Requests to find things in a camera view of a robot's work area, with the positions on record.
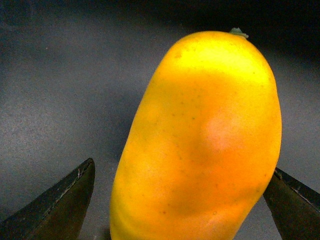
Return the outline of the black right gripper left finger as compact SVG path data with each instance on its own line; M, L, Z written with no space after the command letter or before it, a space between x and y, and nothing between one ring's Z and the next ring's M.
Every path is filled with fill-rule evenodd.
M88 158L0 224L2 240L76 240L89 207L95 162Z

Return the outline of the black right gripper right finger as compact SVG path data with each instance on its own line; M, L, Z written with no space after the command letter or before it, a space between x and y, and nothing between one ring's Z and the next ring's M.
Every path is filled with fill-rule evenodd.
M320 194L276 168L263 197L283 240L320 239Z

